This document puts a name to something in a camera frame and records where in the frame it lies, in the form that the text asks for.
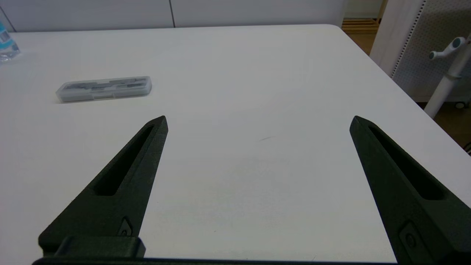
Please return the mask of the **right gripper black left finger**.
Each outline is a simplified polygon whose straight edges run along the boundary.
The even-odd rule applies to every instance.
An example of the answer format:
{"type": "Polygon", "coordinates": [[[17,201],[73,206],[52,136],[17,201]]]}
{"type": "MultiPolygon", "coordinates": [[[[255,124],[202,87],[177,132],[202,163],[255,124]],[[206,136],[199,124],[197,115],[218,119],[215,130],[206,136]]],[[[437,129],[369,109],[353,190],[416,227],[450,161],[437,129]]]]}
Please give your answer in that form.
{"type": "Polygon", "coordinates": [[[147,122],[40,234],[44,255],[143,255],[139,239],[168,133],[147,122]]]}

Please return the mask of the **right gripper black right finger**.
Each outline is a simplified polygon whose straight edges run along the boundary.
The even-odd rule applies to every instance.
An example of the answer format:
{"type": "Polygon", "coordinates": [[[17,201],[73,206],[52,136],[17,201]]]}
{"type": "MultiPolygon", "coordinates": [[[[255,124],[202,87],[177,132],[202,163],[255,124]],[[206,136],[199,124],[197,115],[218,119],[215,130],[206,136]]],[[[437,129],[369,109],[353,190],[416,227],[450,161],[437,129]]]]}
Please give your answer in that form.
{"type": "Polygon", "coordinates": [[[373,122],[349,131],[397,262],[469,265],[470,207],[373,122]]]}

